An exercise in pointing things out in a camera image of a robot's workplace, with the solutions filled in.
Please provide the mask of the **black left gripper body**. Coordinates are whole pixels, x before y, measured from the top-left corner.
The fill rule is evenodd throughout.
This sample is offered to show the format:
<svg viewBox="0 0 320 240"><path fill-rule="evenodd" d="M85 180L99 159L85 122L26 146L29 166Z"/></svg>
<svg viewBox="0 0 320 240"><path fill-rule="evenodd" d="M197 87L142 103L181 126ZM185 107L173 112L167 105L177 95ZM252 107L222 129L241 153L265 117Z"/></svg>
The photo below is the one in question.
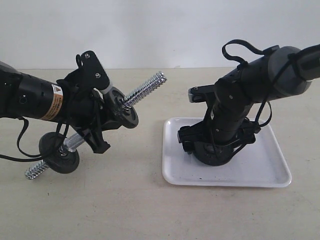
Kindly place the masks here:
<svg viewBox="0 0 320 240"><path fill-rule="evenodd" d="M63 102L56 122L69 124L75 131L82 131L82 128L101 126L100 110L107 110L107 105L96 88L80 90L78 77L79 70L76 69L56 81L63 91Z"/></svg>

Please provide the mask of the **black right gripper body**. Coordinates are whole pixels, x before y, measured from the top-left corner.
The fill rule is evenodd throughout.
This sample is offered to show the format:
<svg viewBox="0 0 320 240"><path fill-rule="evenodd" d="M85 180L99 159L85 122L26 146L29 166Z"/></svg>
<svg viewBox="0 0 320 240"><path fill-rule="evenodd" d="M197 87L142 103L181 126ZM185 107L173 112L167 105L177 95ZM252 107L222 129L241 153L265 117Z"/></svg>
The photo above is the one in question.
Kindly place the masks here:
<svg viewBox="0 0 320 240"><path fill-rule="evenodd" d="M256 141L255 134L260 132L260 126L254 121L250 121L248 118L245 118L238 129L225 131L222 128L205 125L205 122L202 120L192 126L182 126L178 132L197 134L197 140L195 142L226 147L238 140Z"/></svg>

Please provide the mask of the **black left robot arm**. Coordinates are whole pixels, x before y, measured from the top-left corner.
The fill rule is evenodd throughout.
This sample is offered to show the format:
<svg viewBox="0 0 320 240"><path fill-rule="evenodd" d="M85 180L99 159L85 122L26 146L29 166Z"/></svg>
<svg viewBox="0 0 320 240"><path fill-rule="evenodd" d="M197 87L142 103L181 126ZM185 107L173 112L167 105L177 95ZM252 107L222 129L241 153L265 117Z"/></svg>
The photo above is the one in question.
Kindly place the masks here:
<svg viewBox="0 0 320 240"><path fill-rule="evenodd" d="M24 117L65 124L90 145L94 153L109 147L102 132L124 125L117 115L115 90L98 59L77 60L78 68L56 83L0 64L0 116Z"/></svg>

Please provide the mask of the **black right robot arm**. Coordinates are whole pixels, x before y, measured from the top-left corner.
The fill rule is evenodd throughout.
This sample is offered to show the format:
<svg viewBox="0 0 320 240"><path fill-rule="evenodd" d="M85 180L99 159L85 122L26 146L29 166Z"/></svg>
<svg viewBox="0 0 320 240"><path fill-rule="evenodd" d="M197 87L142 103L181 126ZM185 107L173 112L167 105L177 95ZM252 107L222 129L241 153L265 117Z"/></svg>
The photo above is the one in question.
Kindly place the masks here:
<svg viewBox="0 0 320 240"><path fill-rule="evenodd" d="M214 84L188 90L191 103L206 103L202 121L183 126L178 141L187 153L198 153L204 147L210 154L232 155L254 142L262 128L259 119L248 119L254 104L262 107L273 100L298 96L307 91L320 76L320 47L305 49L272 46L255 50L258 59L248 62L226 55L238 66Z"/></svg>

